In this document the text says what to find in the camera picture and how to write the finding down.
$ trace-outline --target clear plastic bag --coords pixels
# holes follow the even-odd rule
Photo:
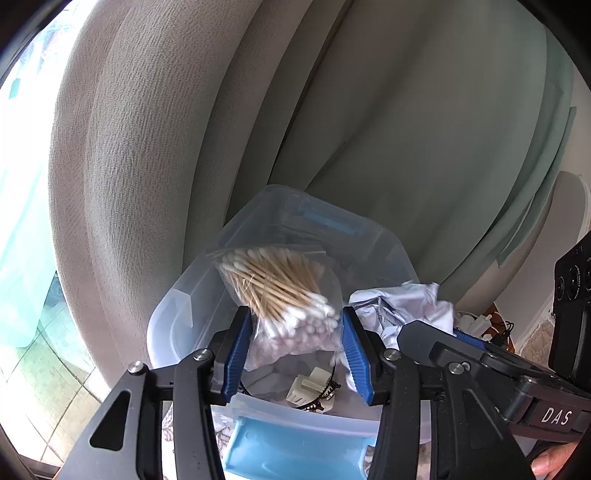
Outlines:
[[[246,370],[288,354],[340,349],[340,284],[321,248],[266,245],[210,256],[234,301],[255,313]]]

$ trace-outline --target person's finger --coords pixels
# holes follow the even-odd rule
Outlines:
[[[531,462],[531,470],[535,476],[546,475],[549,473],[553,473],[553,476],[556,475],[576,447],[576,443],[568,443],[566,445],[558,445],[549,448]]]

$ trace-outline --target black device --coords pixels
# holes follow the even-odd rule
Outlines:
[[[549,366],[591,391],[591,233],[556,262]]]
[[[210,406],[238,391],[251,333],[251,311],[239,307],[228,330],[178,365],[130,365],[59,480],[160,480],[165,400],[174,401],[178,480],[222,480]],[[351,307],[343,310],[343,346],[358,391],[368,404],[383,405],[369,480],[415,479],[421,400],[431,401],[431,480],[533,480],[513,433],[579,440],[556,478],[588,477],[591,395],[516,355],[422,322],[404,326],[398,343],[400,350],[387,349]]]

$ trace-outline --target tiled floor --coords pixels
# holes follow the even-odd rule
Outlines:
[[[109,388],[63,297],[46,300],[26,348],[0,346],[0,424],[17,451],[60,466]]]

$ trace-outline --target transparent plastic box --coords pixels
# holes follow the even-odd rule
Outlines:
[[[208,252],[245,245],[302,243],[321,245],[335,261],[333,268],[345,300],[355,290],[418,281],[400,240],[389,230],[306,193],[270,185],[209,242],[154,310],[148,325],[152,366],[174,365],[197,348],[206,347],[213,334],[228,328],[234,318],[236,304],[207,257]],[[228,406],[213,410],[229,419],[246,417],[314,432],[375,438],[381,408],[361,404],[378,410],[370,415],[366,412],[364,419],[321,415],[240,393]],[[429,439],[430,412],[426,402],[421,405],[421,442]]]

